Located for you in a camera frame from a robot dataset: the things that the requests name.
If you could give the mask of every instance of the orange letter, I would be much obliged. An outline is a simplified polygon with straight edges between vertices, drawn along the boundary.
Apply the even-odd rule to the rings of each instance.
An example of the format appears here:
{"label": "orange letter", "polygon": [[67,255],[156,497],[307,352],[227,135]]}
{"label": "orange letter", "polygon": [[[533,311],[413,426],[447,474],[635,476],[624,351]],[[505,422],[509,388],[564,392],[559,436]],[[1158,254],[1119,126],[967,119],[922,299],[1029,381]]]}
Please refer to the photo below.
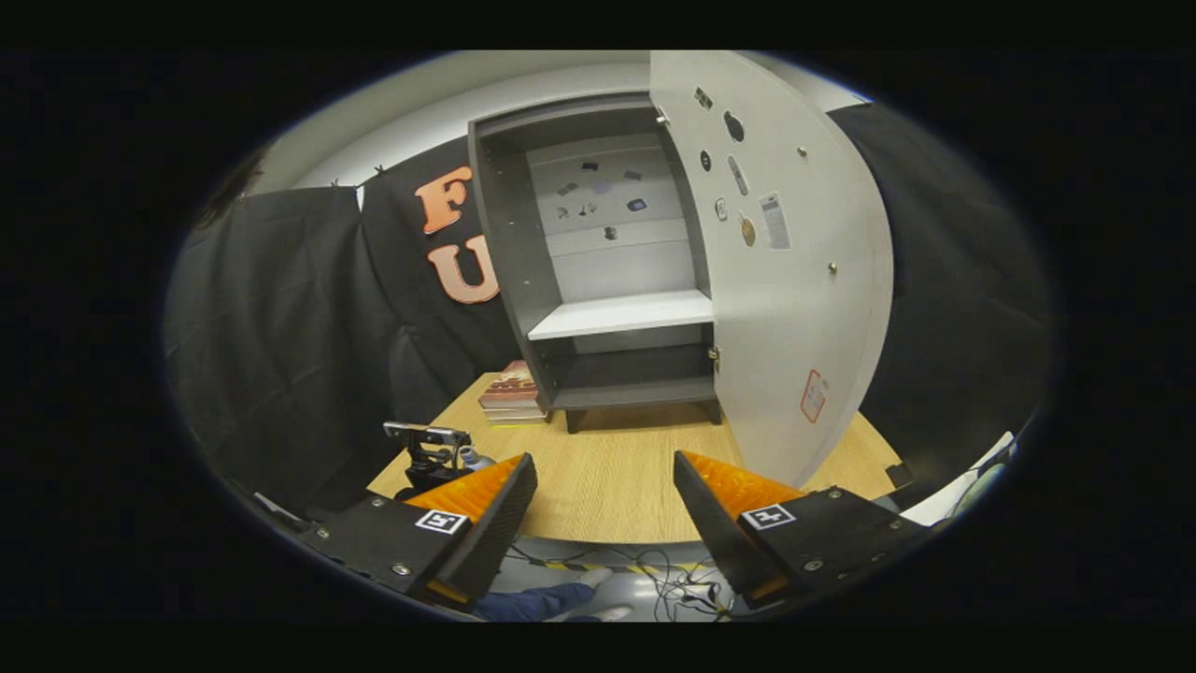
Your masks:
{"label": "orange letter", "polygon": [[425,233],[434,233],[460,219],[460,212],[454,210],[453,204],[465,202],[464,181],[472,177],[474,171],[469,166],[460,166],[415,190],[415,195],[423,201],[423,214],[427,215]]}
{"label": "orange letter", "polygon": [[477,255],[477,265],[482,269],[481,285],[465,285],[465,279],[460,275],[460,264],[457,263],[457,245],[445,245],[428,252],[428,261],[437,267],[437,275],[440,276],[440,285],[445,293],[463,304],[480,304],[489,301],[499,293],[499,281],[494,277],[494,265],[490,263],[490,249],[486,246],[484,235],[475,235],[465,240],[465,246]]}

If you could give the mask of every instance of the gray cabinet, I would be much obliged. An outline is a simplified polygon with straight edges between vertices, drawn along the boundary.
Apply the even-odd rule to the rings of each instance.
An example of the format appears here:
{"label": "gray cabinet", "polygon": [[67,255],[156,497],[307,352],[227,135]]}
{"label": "gray cabinet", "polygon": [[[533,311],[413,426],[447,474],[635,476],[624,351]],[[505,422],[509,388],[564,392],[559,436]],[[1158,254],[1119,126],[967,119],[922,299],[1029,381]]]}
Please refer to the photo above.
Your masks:
{"label": "gray cabinet", "polygon": [[700,403],[713,307],[692,195],[647,92],[566,100],[470,127],[475,197],[541,404]]}
{"label": "gray cabinet", "polygon": [[864,399],[892,299],[880,192],[816,104],[737,54],[653,51],[648,91],[476,120],[470,145],[548,409],[702,403],[748,470],[813,475]]}

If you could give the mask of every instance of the book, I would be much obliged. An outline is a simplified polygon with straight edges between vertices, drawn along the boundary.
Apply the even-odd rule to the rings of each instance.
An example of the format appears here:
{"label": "book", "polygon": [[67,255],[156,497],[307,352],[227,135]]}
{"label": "book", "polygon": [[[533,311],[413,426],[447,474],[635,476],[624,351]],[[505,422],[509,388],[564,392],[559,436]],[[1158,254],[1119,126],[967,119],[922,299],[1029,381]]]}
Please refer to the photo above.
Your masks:
{"label": "book", "polygon": [[548,417],[548,412],[541,409],[488,409],[487,421],[541,421]]}
{"label": "book", "polygon": [[548,417],[544,418],[508,418],[506,421],[492,421],[493,427],[504,426],[538,426],[542,423],[548,423]]}
{"label": "book", "polygon": [[482,409],[533,409],[539,410],[536,400],[539,390],[532,381],[527,363],[515,361],[499,374],[499,378],[477,399]]}

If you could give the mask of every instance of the black fabric backdrop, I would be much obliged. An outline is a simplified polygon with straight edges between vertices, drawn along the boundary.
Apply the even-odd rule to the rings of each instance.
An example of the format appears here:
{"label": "black fabric backdrop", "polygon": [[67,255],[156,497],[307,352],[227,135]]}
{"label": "black fabric backdrop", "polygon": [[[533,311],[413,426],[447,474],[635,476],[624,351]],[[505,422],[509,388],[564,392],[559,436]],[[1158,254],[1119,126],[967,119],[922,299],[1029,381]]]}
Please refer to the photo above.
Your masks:
{"label": "black fabric backdrop", "polygon": [[[370,244],[378,281],[392,306],[407,316],[420,353],[440,381],[444,408],[482,373],[501,372],[519,360],[519,345],[502,299],[494,294],[478,302],[452,298],[440,281],[428,252],[456,246],[456,263],[468,285],[483,281],[477,255],[465,244],[482,234],[472,183],[464,181],[459,214],[452,224],[423,232],[425,203],[416,190],[460,167],[469,167],[465,136],[421,152],[365,183],[361,226]],[[402,379],[396,373],[396,379]],[[422,391],[410,393],[422,394]]]}
{"label": "black fabric backdrop", "polygon": [[[861,411],[911,471],[895,495],[909,506],[1043,399],[1052,305],[1025,225],[958,153],[879,105],[830,116],[892,227],[892,314]],[[166,354],[182,416],[224,475],[292,507],[342,509],[393,457],[384,421],[428,423],[520,357],[498,294],[454,299],[428,258],[454,246],[464,283],[484,280],[466,246],[481,235],[471,182],[456,221],[432,233],[416,194],[462,166],[464,136],[367,181],[360,212],[353,188],[281,191],[191,235]]]}
{"label": "black fabric backdrop", "polygon": [[889,331],[860,411],[913,473],[893,494],[909,507],[1048,399],[1057,294],[1029,222],[974,160],[883,105],[830,117],[872,170],[892,230]]}
{"label": "black fabric backdrop", "polygon": [[433,414],[423,398],[390,393],[388,365],[411,387],[437,379],[378,289],[352,188],[254,196],[194,232],[169,287],[164,338],[200,451],[242,488],[297,512],[361,496],[393,458],[382,433],[393,405]]}

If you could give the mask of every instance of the wooden table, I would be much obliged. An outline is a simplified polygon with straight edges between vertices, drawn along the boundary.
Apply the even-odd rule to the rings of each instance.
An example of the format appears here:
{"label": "wooden table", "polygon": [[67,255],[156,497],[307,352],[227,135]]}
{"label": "wooden table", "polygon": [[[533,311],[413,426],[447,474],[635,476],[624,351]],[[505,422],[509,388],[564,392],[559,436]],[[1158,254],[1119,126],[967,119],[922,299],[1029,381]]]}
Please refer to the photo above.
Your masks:
{"label": "wooden table", "polygon": [[[698,540],[672,484],[673,452],[687,449],[743,465],[731,426],[714,426],[697,405],[593,410],[569,435],[565,415],[549,423],[493,427],[477,398],[498,374],[483,374],[432,426],[464,430],[478,453],[505,460],[520,453],[536,461],[539,487],[524,516],[525,536],[585,543],[661,544]],[[862,416],[804,485],[842,487],[872,500],[892,492],[885,467],[901,460]],[[368,489],[392,497],[410,487],[408,452],[396,458]]]}

